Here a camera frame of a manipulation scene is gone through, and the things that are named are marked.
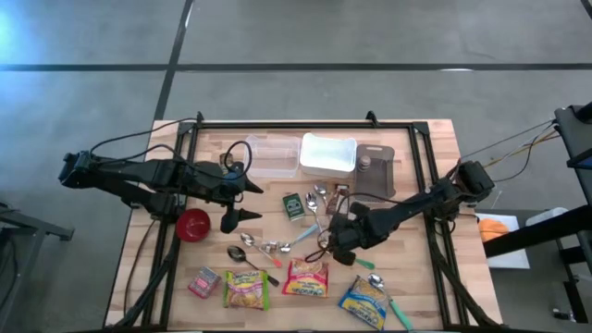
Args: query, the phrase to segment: yellow snack bag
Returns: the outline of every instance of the yellow snack bag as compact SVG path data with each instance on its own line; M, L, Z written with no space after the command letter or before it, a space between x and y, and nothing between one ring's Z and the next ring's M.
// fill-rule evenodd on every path
M327 297L328 279L327 263L307 263L303 259L292 259L288 267L288 280L281 292L286 295Z
M269 309L267 273L227 271L224 307L248 307L264 311Z

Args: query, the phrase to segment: green can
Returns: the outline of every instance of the green can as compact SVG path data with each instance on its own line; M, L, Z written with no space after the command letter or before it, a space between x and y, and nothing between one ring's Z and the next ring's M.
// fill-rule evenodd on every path
M298 195L298 193L287 195L283 197L282 200L290 221L304 217L304 207L302 206L302 201L300 200L300 195Z

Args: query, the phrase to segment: chip bag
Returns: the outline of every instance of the chip bag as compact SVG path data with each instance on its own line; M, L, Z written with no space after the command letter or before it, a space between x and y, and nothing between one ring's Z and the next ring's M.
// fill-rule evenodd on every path
M224 307L247 307L264 311L269 309L267 273L227 271Z
M292 259L288 267L288 280L281 292L283 294L327 297L328 279L327 263L307 263L303 259Z
M339 301L339 307L364 320L371 327L383 330L389 297L384 291L358 276Z

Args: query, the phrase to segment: blue snack bag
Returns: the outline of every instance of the blue snack bag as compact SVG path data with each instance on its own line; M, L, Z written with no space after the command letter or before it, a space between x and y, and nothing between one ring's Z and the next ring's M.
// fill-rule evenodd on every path
M364 320L371 327L383 330L389 297L384 291L358 276L339 301L339 307Z

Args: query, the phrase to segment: red snack bag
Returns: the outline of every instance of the red snack bag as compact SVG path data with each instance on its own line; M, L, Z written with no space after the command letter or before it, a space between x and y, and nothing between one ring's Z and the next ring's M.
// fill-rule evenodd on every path
M210 296L210 293L212 293L219 280L220 276L216 272L204 266L200 268L197 277L195 277L188 288L197 296L206 299Z
M286 295L327 297L328 282L328 263L307 263L303 259L292 259L288 267L288 280L281 292Z

